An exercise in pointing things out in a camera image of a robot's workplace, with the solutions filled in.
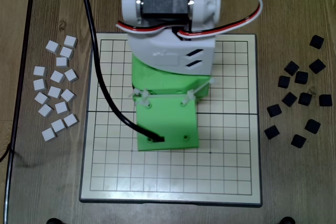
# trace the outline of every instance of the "black wire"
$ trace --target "black wire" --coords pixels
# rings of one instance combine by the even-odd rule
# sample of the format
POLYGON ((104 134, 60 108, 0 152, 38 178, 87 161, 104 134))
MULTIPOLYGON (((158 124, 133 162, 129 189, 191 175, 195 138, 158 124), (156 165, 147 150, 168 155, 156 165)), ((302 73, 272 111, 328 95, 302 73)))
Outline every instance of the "black wire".
POLYGON ((154 142, 163 142, 164 138, 159 136, 158 134, 149 131, 143 127, 140 127, 133 122, 131 122, 128 118, 126 118, 117 108, 115 103, 113 102, 112 98, 110 97, 110 94, 106 88, 106 85, 104 83, 101 69, 100 69, 100 60, 99 60, 99 50, 98 50, 98 43, 97 43, 97 35, 96 35, 96 29, 93 21, 91 6, 90 6, 90 0, 84 0, 85 5, 85 11, 88 18, 88 23, 90 27, 90 33, 91 33, 91 39, 92 39, 92 47, 93 47, 93 59, 94 59, 94 66, 96 67, 96 73, 97 73, 97 79, 98 83, 100 84, 101 91, 107 100, 107 103, 109 104, 112 111, 116 114, 116 116, 127 126, 134 129, 135 131, 145 135, 146 137, 152 139, 154 142))
POLYGON ((2 155, 1 157, 0 157, 0 163, 5 159, 5 157, 7 156, 7 154, 9 153, 9 151, 10 151, 11 149, 10 149, 10 143, 7 145, 7 148, 6 148, 6 150, 5 150, 5 153, 4 153, 4 155, 2 155))

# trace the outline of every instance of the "green 3d printed part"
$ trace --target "green 3d printed part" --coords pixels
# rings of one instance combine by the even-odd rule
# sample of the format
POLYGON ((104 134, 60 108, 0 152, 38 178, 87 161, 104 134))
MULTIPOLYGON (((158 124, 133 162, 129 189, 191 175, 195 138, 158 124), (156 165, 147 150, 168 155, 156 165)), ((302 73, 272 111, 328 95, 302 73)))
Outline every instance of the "green 3d printed part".
POLYGON ((137 103, 136 122, 139 126, 165 138, 164 142, 153 142, 138 133, 138 150, 168 150, 197 148, 196 100, 208 95, 206 84, 197 93, 196 99, 181 105, 189 90, 196 90, 208 83, 210 76, 191 76, 157 70, 133 57, 132 84, 139 90, 148 90, 146 101, 149 106, 140 104, 142 97, 134 97, 137 103))

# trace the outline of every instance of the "red white black wire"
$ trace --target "red white black wire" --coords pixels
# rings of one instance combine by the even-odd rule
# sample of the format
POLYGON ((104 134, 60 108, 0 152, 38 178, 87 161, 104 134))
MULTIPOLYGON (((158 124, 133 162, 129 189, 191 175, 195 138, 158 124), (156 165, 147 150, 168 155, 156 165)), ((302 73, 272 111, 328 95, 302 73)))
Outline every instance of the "red white black wire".
MULTIPOLYGON (((218 34, 223 34, 223 33, 227 33, 229 31, 232 31, 234 29, 237 29, 239 27, 243 27, 246 26, 247 24, 253 22, 256 18, 258 18, 258 16, 260 15, 260 13, 263 11, 263 0, 258 0, 259 1, 259 5, 257 7, 257 9, 250 14, 249 16, 238 20, 236 22, 224 25, 224 26, 220 26, 220 27, 216 27, 213 29, 209 29, 209 30, 201 30, 201 31, 185 31, 184 29, 181 29, 178 31, 178 35, 181 36, 182 38, 186 38, 186 39, 193 39, 193 38, 204 38, 204 37, 210 37, 210 36, 215 36, 218 34)), ((123 22, 118 22, 116 24, 117 27, 119 27, 121 30, 127 32, 127 33, 132 33, 132 34, 155 34, 157 32, 159 32, 162 29, 166 29, 168 27, 172 27, 172 26, 180 26, 181 24, 161 24, 161 25, 157 25, 157 26, 152 26, 152 27, 134 27, 134 26, 130 26, 127 25, 123 22)))

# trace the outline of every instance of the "white cube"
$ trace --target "white cube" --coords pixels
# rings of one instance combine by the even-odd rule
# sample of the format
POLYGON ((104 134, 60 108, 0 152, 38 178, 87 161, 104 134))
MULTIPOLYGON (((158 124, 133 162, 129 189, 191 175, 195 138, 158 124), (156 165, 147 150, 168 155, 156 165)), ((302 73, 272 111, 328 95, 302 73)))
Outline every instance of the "white cube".
POLYGON ((67 35, 66 38, 65 38, 65 40, 64 40, 64 45, 66 47, 75 49, 75 47, 77 45, 77 39, 75 37, 67 35))
POLYGON ((73 125, 75 125, 76 123, 78 123, 77 118, 75 117, 74 114, 70 114, 67 117, 64 118, 64 122, 67 125, 67 127, 71 127, 73 125))
POLYGON ((50 100, 50 98, 47 97, 45 94, 42 94, 41 92, 38 92, 38 94, 35 96, 34 100, 37 101, 38 103, 44 105, 50 100))
POLYGON ((67 68, 68 67, 68 58, 57 57, 56 58, 56 67, 58 67, 58 68, 67 68))
POLYGON ((57 54, 58 51, 59 51, 59 48, 60 48, 60 45, 57 44, 56 42, 53 42, 53 41, 49 41, 47 46, 46 46, 46 49, 49 51, 49 52, 52 52, 53 54, 57 54))
POLYGON ((51 123, 51 125, 56 133, 65 129, 65 125, 61 119, 51 123))
POLYGON ((48 128, 45 131, 42 131, 42 136, 44 138, 44 141, 49 141, 49 140, 52 140, 56 137, 52 128, 48 128))
POLYGON ((65 102, 56 103, 55 109, 57 111, 57 114, 62 114, 68 111, 68 107, 65 102))
POLYGON ((74 81, 78 80, 78 77, 77 77, 76 73, 73 71, 72 68, 70 70, 66 71, 64 74, 70 82, 74 82, 74 81))
POLYGON ((59 53, 62 57, 66 57, 71 60, 72 56, 74 55, 73 50, 67 47, 62 47, 61 52, 59 53))
POLYGON ((47 75, 47 68, 35 66, 33 75, 45 77, 47 75))
POLYGON ((66 89, 62 94, 61 97, 66 100, 67 102, 71 102, 76 98, 76 95, 72 93, 70 90, 66 89))
POLYGON ((34 90, 35 91, 43 91, 47 89, 46 80, 38 79, 34 81, 34 90))
POLYGON ((38 111, 45 118, 49 117, 52 114, 53 109, 48 105, 44 104, 42 108, 38 111))
POLYGON ((48 92, 48 96, 59 98, 61 96, 62 89, 51 86, 48 92))
POLYGON ((64 81, 64 79, 65 79, 65 75, 55 70, 55 71, 52 73, 50 79, 51 79, 52 81, 55 81, 55 82, 57 82, 57 83, 61 83, 61 84, 62 84, 63 81, 64 81))

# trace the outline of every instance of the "black cube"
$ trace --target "black cube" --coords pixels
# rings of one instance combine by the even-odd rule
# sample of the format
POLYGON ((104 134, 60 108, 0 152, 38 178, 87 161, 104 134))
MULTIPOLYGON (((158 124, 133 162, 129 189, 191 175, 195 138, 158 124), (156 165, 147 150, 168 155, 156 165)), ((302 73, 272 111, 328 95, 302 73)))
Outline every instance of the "black cube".
POLYGON ((307 139, 305 137, 295 134, 291 142, 291 145, 297 148, 302 148, 306 140, 307 139))
POLYGON ((320 126, 321 124, 313 119, 309 119, 307 124, 306 124, 306 127, 304 127, 305 130, 313 133, 313 134, 316 134, 319 129, 320 129, 320 126))
POLYGON ((320 59, 317 59, 316 61, 314 61, 312 64, 309 65, 309 68, 314 73, 321 72, 325 67, 326 67, 325 64, 320 59))
POLYGON ((323 45, 324 39, 318 35, 314 35, 311 38, 310 44, 312 47, 315 47, 317 49, 321 49, 322 45, 323 45))
POLYGON ((306 84, 308 81, 308 73, 307 72, 297 72, 295 76, 295 83, 306 84))
POLYGON ((280 134, 278 128, 273 125, 270 128, 264 130, 264 133, 266 134, 268 139, 272 139, 273 137, 276 137, 277 135, 280 134))
POLYGON ((286 94, 286 96, 283 98, 282 102, 287 105, 288 107, 291 107, 295 101, 297 100, 297 97, 289 92, 288 94, 286 94))
POLYGON ((280 76, 279 77, 279 82, 278 82, 278 87, 286 89, 289 86, 289 81, 290 77, 288 76, 280 76))
POLYGON ((302 104, 304 106, 308 106, 311 102, 312 97, 313 97, 312 94, 301 93, 300 97, 299 97, 299 104, 302 104))
POLYGON ((332 106, 332 98, 330 94, 320 95, 319 100, 320 100, 321 107, 331 107, 332 106))
POLYGON ((280 115, 282 113, 281 108, 278 104, 272 105, 267 108, 269 116, 272 118, 273 116, 280 115))
POLYGON ((288 65, 284 68, 284 70, 291 76, 293 76, 296 71, 298 71, 298 69, 299 66, 294 61, 289 62, 288 65))

